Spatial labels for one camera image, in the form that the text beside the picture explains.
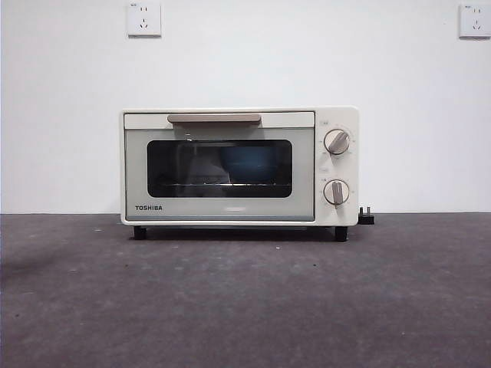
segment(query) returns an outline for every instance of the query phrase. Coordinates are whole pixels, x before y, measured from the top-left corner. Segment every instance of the toshiba logo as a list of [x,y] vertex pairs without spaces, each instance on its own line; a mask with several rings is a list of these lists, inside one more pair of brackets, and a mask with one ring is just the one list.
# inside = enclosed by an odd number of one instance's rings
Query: toshiba logo
[[161,205],[135,205],[137,211],[162,211]]

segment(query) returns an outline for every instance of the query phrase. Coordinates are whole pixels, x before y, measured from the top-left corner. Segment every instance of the door handle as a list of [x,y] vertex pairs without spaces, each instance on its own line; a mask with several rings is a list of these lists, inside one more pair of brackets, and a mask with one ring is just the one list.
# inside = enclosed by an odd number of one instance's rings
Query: door handle
[[261,115],[258,113],[173,113],[167,116],[171,124],[231,124],[259,125]]

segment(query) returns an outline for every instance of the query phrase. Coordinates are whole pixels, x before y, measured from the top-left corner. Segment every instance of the oven window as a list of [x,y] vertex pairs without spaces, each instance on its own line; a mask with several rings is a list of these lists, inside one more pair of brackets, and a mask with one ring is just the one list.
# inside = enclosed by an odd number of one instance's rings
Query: oven window
[[152,197],[285,198],[292,194],[287,140],[153,140],[147,146]]

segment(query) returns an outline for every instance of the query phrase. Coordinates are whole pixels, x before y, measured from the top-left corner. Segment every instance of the white knob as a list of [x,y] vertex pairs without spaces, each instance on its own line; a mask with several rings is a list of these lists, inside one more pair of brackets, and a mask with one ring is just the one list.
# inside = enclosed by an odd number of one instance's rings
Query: white knob
[[324,146],[329,153],[341,155],[350,146],[350,137],[344,130],[331,130],[325,135]]
[[324,187],[324,197],[332,205],[342,205],[348,200],[350,189],[342,180],[331,180]]

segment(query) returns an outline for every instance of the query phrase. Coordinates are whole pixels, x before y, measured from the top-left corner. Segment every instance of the oven side panel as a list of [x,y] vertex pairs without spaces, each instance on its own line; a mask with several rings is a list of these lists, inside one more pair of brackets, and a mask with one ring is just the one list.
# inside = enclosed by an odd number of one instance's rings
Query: oven side panel
[[[330,154],[325,136],[342,130],[349,136],[348,150]],[[359,115],[354,107],[326,107],[315,114],[315,221],[317,225],[352,226],[358,223]],[[342,180],[349,187],[348,200],[332,205],[325,198],[325,187],[331,180]]]

